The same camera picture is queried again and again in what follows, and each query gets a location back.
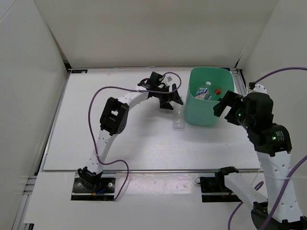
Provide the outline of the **clear crushed plastic bottle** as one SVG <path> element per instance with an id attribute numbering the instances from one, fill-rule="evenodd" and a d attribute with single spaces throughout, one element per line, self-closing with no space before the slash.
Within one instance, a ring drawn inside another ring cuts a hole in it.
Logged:
<path id="1" fill-rule="evenodd" d="M 185 128 L 184 105 L 174 104 L 173 129 L 183 131 Z"/>

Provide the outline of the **red-label red-cap bottle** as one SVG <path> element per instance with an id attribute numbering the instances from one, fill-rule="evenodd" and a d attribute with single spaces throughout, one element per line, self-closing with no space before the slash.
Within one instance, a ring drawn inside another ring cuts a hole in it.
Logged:
<path id="1" fill-rule="evenodd" d="M 214 93 L 215 93 L 216 95 L 220 95 L 220 94 L 221 94 L 221 91 L 220 91 L 219 89 L 216 89 L 216 90 L 214 91 Z"/>

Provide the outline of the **blue-label clear bottle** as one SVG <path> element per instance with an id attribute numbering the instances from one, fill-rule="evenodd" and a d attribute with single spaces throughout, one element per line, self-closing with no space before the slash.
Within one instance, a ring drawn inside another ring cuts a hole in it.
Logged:
<path id="1" fill-rule="evenodd" d="M 211 82 L 207 81 L 203 86 L 200 86 L 197 89 L 196 95 L 194 97 L 199 100 L 211 100 L 211 85 Z"/>

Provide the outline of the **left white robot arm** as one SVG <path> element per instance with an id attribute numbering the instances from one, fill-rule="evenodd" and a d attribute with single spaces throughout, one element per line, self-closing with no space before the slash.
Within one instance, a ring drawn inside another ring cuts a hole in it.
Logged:
<path id="1" fill-rule="evenodd" d="M 179 78 L 179 85 L 174 83 L 169 86 L 165 81 L 165 75 L 159 75 L 158 77 L 141 80 L 134 89 L 106 86 L 95 92 L 88 109 L 88 126 L 94 150 L 86 166 L 78 169 L 82 185 L 89 192 L 96 193 L 100 190 L 100 178 L 105 165 L 111 165 L 116 162 L 122 162 L 127 165 L 124 160 L 115 160 L 110 163 L 106 163 L 105 160 L 113 141 L 126 127 L 129 111 L 151 97 L 159 99 L 161 109 L 173 110 L 171 102 L 183 104 L 178 93 L 181 84 L 182 81 Z M 91 123 L 91 110 L 96 96 L 106 89 L 122 90 L 126 91 L 127 94 L 118 98 L 108 98 L 99 120 L 99 136 L 98 139 L 95 139 Z"/>

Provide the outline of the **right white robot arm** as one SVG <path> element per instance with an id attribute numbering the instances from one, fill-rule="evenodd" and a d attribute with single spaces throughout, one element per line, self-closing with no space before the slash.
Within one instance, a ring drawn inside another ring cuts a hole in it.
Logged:
<path id="1" fill-rule="evenodd" d="M 267 196 L 256 191 L 233 166 L 221 168 L 215 173 L 217 189 L 234 192 L 250 209 L 258 230 L 305 230 L 307 218 L 299 207 L 292 175 L 306 157 L 291 167 L 290 135 L 284 126 L 273 122 L 273 100 L 264 92 L 250 92 L 242 96 L 228 91 L 214 106 L 214 115 L 220 116 L 228 106 L 230 110 L 225 119 L 246 130 L 257 152 Z"/>

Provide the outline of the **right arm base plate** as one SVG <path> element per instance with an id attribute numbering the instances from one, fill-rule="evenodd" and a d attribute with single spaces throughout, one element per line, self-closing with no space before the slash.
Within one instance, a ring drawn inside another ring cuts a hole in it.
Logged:
<path id="1" fill-rule="evenodd" d="M 241 202 L 230 189 L 223 188 L 215 176 L 195 178 L 195 184 L 201 188 L 201 201 L 203 203 L 233 203 Z"/>

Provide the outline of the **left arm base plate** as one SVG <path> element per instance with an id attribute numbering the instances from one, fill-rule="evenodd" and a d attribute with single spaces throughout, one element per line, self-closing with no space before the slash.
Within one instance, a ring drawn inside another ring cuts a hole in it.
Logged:
<path id="1" fill-rule="evenodd" d="M 102 174 L 102 177 L 93 186 L 87 186 L 75 174 L 71 200 L 73 201 L 113 201 L 115 198 L 116 178 L 114 174 Z"/>

